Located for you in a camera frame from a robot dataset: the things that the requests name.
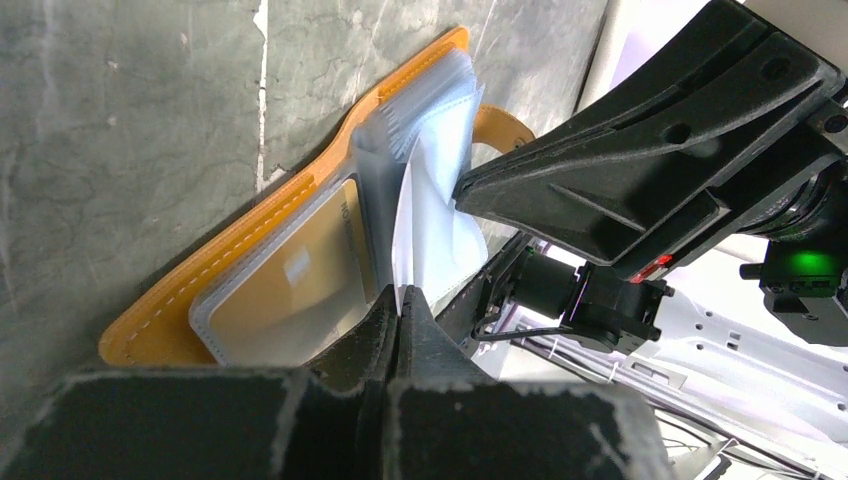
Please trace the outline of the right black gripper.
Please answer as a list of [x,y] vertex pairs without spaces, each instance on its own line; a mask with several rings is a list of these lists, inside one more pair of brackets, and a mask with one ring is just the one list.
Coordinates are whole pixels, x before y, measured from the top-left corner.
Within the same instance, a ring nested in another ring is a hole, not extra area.
[[847,110],[837,62],[736,1],[707,3],[606,95],[464,174],[465,213],[596,265],[685,265],[767,240],[739,275],[811,344],[847,344]]

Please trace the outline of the gold credit card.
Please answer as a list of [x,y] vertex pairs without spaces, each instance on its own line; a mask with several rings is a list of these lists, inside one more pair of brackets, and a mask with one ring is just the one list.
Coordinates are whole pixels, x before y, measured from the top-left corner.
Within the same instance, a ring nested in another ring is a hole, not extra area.
[[358,185],[320,191],[199,295],[192,329],[228,366],[296,366],[356,326],[376,296]]

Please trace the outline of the orange leather card holder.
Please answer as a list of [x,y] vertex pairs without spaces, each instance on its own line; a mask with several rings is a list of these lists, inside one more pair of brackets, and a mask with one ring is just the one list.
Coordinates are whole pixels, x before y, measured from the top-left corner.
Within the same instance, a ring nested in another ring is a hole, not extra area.
[[489,257],[452,197],[474,144],[533,139],[482,103],[457,27],[358,100],[326,149],[126,310],[113,366],[295,366],[351,331],[382,291],[432,305]]

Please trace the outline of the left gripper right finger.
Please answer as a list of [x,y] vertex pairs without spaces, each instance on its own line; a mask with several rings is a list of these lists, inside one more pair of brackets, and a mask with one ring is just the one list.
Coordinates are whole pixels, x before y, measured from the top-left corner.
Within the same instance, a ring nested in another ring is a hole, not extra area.
[[405,290],[387,388],[391,479],[671,479],[653,411],[585,382],[496,382]]

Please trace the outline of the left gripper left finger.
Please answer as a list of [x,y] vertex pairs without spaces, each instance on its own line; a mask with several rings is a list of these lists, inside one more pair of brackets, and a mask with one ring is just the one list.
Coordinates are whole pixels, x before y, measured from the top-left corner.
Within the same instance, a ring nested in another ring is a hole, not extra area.
[[303,367],[124,368],[66,377],[5,479],[377,479],[392,288]]

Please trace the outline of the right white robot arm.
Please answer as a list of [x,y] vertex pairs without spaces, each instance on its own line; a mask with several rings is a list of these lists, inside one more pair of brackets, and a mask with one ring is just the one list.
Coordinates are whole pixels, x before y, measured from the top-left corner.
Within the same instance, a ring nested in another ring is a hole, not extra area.
[[472,335],[642,391],[788,479],[847,475],[847,80],[710,1],[558,128],[476,167],[461,212],[519,230]]

